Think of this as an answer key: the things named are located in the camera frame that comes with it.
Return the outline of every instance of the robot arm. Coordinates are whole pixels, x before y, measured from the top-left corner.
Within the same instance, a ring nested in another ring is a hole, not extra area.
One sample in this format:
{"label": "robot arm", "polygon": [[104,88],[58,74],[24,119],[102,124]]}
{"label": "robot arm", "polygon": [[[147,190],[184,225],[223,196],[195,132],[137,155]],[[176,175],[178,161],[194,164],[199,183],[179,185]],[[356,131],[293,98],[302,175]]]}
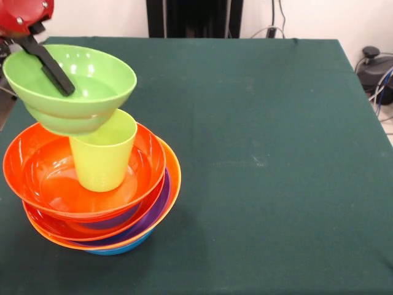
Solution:
{"label": "robot arm", "polygon": [[46,48],[34,38],[34,35],[45,30],[42,22],[51,19],[53,1],[0,0],[0,43],[3,46],[19,44],[27,53],[38,57],[47,77],[63,95],[68,96],[74,93],[75,86]]}

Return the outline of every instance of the purple bowl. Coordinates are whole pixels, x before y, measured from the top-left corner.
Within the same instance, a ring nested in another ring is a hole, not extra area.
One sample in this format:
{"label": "purple bowl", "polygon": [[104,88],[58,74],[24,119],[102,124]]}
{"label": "purple bowl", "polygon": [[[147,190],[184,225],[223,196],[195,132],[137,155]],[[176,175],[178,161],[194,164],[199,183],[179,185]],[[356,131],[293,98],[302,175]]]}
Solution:
{"label": "purple bowl", "polygon": [[120,243],[125,240],[128,240],[136,235],[139,235],[141,232],[146,230],[148,227],[153,225],[157,219],[163,213],[166,204],[169,200],[169,192],[171,191],[171,180],[168,170],[165,170],[165,182],[164,187],[161,191],[160,196],[158,197],[157,201],[154,203],[153,207],[150,209],[149,212],[143,218],[138,221],[134,226],[130,227],[129,229],[121,232],[113,237],[104,238],[102,240],[97,241],[90,241],[90,242],[77,242],[77,241],[70,241],[76,245],[83,245],[83,246],[94,246],[94,247],[101,247],[101,246],[109,246],[115,243]]}
{"label": "purple bowl", "polygon": [[138,210],[140,206],[140,203],[132,207],[131,209],[127,210],[126,212],[113,217],[111,219],[107,219],[104,221],[98,221],[98,222],[91,222],[91,223],[80,223],[78,222],[79,225],[87,227],[89,229],[111,229],[112,227],[116,227],[121,225],[122,223],[125,223],[127,220],[129,220],[131,217],[134,216],[136,211]]}

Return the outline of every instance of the light green bowl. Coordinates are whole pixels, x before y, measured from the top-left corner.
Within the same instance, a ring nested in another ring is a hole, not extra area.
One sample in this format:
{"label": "light green bowl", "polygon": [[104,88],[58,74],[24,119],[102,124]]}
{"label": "light green bowl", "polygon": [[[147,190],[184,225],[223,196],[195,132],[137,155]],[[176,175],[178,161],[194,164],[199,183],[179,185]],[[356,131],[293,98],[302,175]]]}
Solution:
{"label": "light green bowl", "polygon": [[112,55],[73,45],[45,47],[75,85],[71,96],[63,96],[40,61],[24,51],[10,55],[3,71],[30,114],[53,133],[78,136],[97,130],[136,86],[134,71]]}

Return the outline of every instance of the dark green felt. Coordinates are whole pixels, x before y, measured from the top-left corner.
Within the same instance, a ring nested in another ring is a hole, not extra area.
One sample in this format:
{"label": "dark green felt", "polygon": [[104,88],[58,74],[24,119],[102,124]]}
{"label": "dark green felt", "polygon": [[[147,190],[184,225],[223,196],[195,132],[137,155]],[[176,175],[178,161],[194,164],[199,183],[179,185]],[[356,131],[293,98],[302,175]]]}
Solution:
{"label": "dark green felt", "polygon": [[[42,238],[1,178],[1,295],[393,292],[393,152],[337,41],[50,42],[134,68],[123,109],[182,189],[144,244],[100,257]],[[19,101],[0,153],[33,122]]]}

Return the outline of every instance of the orange plate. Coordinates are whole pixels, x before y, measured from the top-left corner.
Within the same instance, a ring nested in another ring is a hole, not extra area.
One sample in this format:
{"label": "orange plate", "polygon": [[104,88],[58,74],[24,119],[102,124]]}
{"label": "orange plate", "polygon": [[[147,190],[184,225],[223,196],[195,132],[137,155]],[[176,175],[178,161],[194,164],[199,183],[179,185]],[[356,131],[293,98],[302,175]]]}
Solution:
{"label": "orange plate", "polygon": [[176,158],[176,155],[174,154],[172,149],[164,141],[162,141],[162,140],[160,140],[160,141],[161,141],[161,144],[162,144],[162,146],[164,148],[164,151],[165,151],[166,167],[167,167],[169,175],[171,177],[171,190],[170,190],[170,193],[169,193],[169,200],[168,200],[168,203],[165,206],[165,209],[164,209],[163,213],[156,220],[156,222],[152,226],[148,227],[146,230],[141,232],[139,235],[136,235],[135,237],[130,238],[128,240],[125,240],[123,242],[112,244],[112,245],[109,245],[109,246],[87,247],[87,246],[76,245],[76,244],[74,244],[72,242],[69,242],[67,240],[53,237],[50,234],[48,234],[46,231],[41,230],[37,226],[36,222],[33,219],[31,219],[31,217],[27,213],[26,205],[23,202],[23,206],[25,208],[26,215],[27,215],[30,223],[33,225],[33,227],[42,236],[44,236],[45,238],[47,238],[51,242],[56,243],[56,244],[61,245],[61,246],[64,246],[64,247],[67,247],[67,248],[77,249],[77,250],[107,250],[107,249],[114,249],[114,248],[119,248],[119,247],[122,247],[122,246],[129,245],[130,243],[133,243],[137,239],[143,237],[146,233],[150,232],[155,226],[157,226],[157,224],[160,223],[165,218],[165,216],[169,213],[169,211],[171,211],[174,203],[176,202],[177,196],[179,195],[180,186],[181,186],[181,170],[180,170],[179,161]]}
{"label": "orange plate", "polygon": [[25,204],[25,208],[26,212],[29,214],[30,218],[35,221],[36,225],[54,237],[81,242],[101,240],[103,238],[109,238],[117,235],[124,230],[129,229],[141,220],[157,201],[164,186],[164,182],[165,176],[162,177],[158,186],[152,190],[149,196],[142,200],[139,208],[129,220],[116,227],[111,227],[110,229],[90,229],[88,227],[81,226],[77,222],[57,219],[40,212],[37,208],[28,205],[27,203]]}
{"label": "orange plate", "polygon": [[138,124],[123,183],[110,192],[91,192],[77,180],[68,138],[36,123],[11,142],[3,171],[11,189],[40,211],[59,219],[97,222],[123,213],[149,195],[164,175],[165,161],[156,136]]}

